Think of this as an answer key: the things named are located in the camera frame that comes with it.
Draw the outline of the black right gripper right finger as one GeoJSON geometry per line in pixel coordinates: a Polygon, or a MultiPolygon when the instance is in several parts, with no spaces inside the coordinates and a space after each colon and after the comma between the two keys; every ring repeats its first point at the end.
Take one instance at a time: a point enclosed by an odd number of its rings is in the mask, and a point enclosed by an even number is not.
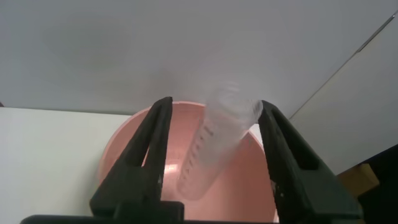
{"type": "Polygon", "coordinates": [[[280,222],[357,222],[363,211],[283,113],[263,101],[258,119],[280,222]]]}

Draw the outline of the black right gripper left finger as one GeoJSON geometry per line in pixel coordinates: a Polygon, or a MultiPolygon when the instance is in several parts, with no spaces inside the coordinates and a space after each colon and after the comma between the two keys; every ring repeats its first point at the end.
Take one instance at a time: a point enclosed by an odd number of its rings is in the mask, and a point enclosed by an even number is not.
{"type": "Polygon", "coordinates": [[[164,178],[172,97],[156,101],[90,200],[94,215],[114,215],[130,202],[159,202],[164,178]]]}

